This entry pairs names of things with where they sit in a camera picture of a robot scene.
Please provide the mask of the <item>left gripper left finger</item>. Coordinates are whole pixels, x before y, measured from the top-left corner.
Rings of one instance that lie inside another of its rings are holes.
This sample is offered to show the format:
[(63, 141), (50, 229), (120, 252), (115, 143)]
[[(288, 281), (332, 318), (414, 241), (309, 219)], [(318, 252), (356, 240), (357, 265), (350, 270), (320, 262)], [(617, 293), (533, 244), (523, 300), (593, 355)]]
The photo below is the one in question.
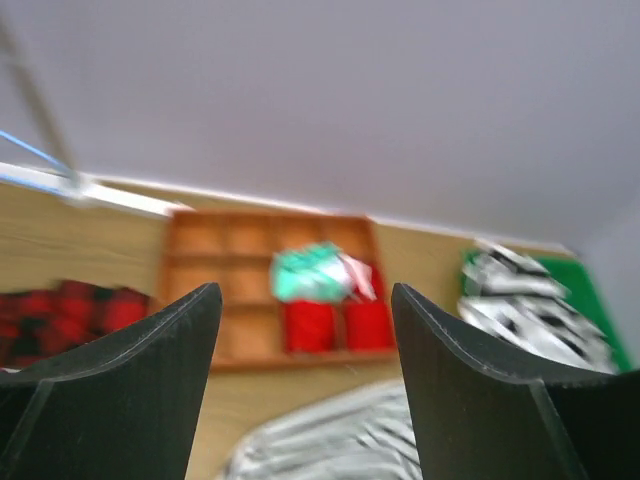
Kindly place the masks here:
[(183, 479), (222, 313), (207, 283), (126, 328), (1, 375), (4, 479)]

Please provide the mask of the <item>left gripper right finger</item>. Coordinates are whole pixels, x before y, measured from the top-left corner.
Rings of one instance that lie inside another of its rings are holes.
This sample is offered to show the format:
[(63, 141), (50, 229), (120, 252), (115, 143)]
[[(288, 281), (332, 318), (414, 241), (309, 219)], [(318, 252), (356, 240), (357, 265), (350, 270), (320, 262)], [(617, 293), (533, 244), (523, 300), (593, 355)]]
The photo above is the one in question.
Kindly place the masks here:
[(391, 296), (427, 479), (635, 479), (639, 375), (557, 363), (443, 311), (406, 284)]

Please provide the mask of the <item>thin striped tank top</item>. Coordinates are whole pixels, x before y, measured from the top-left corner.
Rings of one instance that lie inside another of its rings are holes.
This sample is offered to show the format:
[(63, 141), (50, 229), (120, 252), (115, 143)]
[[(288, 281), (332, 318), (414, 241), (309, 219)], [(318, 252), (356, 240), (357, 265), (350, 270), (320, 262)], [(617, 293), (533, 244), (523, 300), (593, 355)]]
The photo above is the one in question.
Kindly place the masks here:
[(366, 385), (245, 436), (219, 479), (421, 479), (404, 381)]

